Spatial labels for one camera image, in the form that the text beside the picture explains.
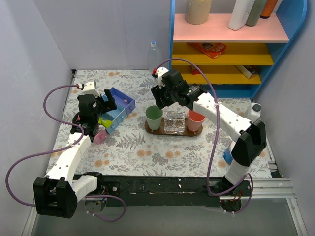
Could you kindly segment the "green plastic cup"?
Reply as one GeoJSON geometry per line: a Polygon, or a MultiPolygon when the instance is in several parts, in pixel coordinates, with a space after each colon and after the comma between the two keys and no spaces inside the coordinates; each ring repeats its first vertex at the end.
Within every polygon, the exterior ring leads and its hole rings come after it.
{"type": "Polygon", "coordinates": [[[150,106],[145,111],[148,126],[155,131],[160,128],[163,111],[158,106],[150,106]]]}

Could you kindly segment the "clear textured toothbrush holder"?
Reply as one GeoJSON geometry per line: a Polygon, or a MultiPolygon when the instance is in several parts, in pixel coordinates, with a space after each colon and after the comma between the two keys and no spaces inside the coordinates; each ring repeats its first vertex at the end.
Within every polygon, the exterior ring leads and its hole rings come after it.
{"type": "Polygon", "coordinates": [[[175,111],[165,112],[164,131],[168,134],[182,135],[185,131],[185,113],[175,111]]]}

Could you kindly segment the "pink plastic cup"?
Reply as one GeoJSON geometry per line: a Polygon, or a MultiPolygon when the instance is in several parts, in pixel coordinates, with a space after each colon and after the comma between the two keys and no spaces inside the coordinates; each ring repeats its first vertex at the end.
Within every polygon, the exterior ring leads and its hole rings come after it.
{"type": "Polygon", "coordinates": [[[197,131],[204,121],[205,117],[197,112],[194,112],[192,110],[188,111],[187,115],[187,128],[191,132],[197,131]]]}

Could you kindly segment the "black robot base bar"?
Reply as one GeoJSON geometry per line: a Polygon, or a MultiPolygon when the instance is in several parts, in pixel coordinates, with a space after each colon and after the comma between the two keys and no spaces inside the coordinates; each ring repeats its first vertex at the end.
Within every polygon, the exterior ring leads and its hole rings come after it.
{"type": "Polygon", "coordinates": [[[103,176],[101,189],[90,194],[87,201],[91,205],[104,207],[141,207],[141,206],[204,206],[208,208],[224,207],[229,211],[241,208],[241,197],[251,193],[249,181],[243,181],[238,187],[226,193],[226,200],[210,194],[220,193],[229,187],[221,178],[204,177],[136,177],[103,176]]]}

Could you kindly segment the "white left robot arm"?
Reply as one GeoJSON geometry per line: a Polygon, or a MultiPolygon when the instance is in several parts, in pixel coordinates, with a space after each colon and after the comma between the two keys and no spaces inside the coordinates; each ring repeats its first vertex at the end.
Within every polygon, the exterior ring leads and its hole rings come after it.
{"type": "Polygon", "coordinates": [[[77,97],[79,111],[72,119],[68,148],[45,177],[38,177],[33,183],[38,214],[71,218],[81,199],[89,194],[98,197],[104,193],[101,173],[86,172],[78,180],[73,179],[79,162],[98,132],[99,118],[117,108],[111,91],[105,89],[104,93],[106,100],[92,93],[77,97]]]}

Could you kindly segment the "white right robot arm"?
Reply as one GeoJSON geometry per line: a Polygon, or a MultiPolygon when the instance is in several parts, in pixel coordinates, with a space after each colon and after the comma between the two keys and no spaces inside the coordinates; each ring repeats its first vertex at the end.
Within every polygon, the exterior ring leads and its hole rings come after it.
{"type": "Polygon", "coordinates": [[[203,115],[219,126],[235,142],[232,163],[223,177],[223,191],[234,195],[251,163],[266,148],[266,129],[261,120],[243,118],[220,104],[213,93],[197,84],[188,85],[178,70],[160,67],[153,72],[158,85],[151,88],[156,105],[163,109],[174,103],[203,115]]]}

